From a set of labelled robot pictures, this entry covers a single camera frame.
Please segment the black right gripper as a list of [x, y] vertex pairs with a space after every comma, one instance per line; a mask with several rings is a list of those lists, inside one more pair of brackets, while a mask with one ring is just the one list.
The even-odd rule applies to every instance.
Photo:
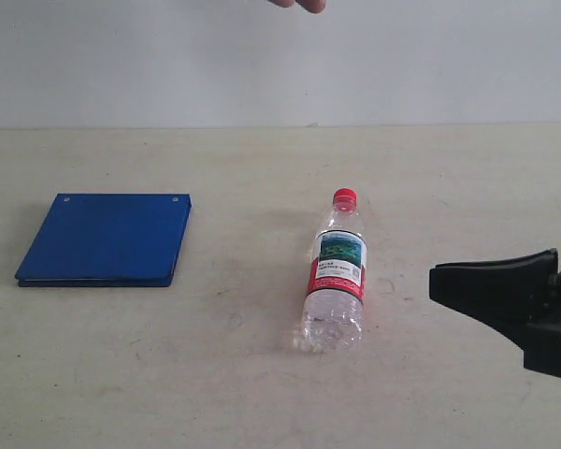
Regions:
[[438, 264], [429, 297], [495, 329], [521, 349], [525, 369], [561, 378], [561, 264], [549, 249], [512, 259]]

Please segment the person's bare hand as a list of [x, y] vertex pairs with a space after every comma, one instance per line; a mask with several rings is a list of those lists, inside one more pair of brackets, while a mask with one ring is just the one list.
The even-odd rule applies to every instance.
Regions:
[[326, 8], [326, 0], [269, 0], [269, 3], [283, 8], [299, 5], [312, 14], [322, 13]]

